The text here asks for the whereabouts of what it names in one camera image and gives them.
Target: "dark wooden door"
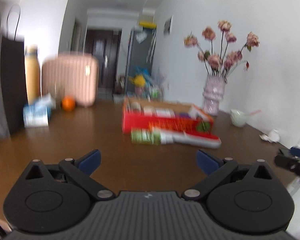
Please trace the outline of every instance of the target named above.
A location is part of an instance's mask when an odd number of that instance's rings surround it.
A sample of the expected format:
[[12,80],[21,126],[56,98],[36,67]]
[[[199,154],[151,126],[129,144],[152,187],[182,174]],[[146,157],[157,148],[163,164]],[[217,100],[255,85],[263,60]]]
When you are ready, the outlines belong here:
[[114,89],[121,31],[88,30],[85,52],[99,61],[98,87]]

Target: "door handle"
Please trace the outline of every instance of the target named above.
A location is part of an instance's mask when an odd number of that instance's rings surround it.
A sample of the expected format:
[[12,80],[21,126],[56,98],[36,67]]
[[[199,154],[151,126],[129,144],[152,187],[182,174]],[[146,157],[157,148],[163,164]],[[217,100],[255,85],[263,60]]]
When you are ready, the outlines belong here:
[[108,56],[106,56],[106,58],[105,58],[105,68],[107,68],[108,67]]

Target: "refrigerator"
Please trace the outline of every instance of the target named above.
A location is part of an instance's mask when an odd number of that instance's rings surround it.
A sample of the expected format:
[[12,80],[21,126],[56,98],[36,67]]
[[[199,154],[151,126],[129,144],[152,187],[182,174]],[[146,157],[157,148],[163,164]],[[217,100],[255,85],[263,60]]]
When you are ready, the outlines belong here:
[[143,28],[131,30],[127,57],[126,81],[124,86],[125,94],[134,92],[134,84],[129,81],[129,77],[134,77],[136,75],[135,67],[146,68],[149,74],[151,74],[155,40],[155,29]]

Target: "doorway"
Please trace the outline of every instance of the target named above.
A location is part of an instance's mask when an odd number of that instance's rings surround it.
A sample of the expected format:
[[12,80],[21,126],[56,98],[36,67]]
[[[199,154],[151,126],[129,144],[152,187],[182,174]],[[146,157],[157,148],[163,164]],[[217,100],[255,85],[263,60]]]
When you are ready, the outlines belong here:
[[71,47],[70,51],[79,51],[80,39],[81,39],[81,23],[75,20],[72,31]]
[[85,52],[99,61],[98,98],[112,100],[121,34],[116,30],[87,31]]

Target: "flower vase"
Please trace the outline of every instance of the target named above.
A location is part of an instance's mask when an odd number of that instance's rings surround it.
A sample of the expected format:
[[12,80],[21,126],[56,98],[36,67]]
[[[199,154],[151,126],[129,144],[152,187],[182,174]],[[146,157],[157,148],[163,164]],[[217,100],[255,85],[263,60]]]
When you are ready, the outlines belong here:
[[225,93],[225,80],[220,76],[208,75],[204,92],[203,111],[209,115],[217,116],[219,113],[219,103],[223,100]]

